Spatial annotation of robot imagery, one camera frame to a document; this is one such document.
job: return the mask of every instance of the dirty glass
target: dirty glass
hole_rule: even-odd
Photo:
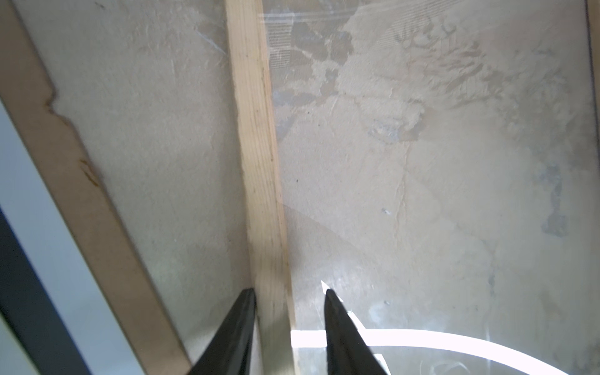
[[[584,1],[264,0],[296,329],[323,284],[366,329],[598,371],[598,150]],[[517,374],[373,347],[392,374]],[[302,374],[325,350],[298,348]]]

